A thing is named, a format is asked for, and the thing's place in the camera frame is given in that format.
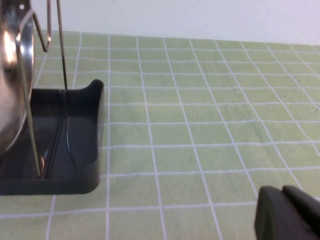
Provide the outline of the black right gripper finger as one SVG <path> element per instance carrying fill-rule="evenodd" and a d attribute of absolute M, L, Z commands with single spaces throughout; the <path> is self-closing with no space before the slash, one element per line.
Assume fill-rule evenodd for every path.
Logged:
<path fill-rule="evenodd" d="M 258 240 L 318 240 L 320 202 L 293 185 L 262 186 L 254 230 Z"/>

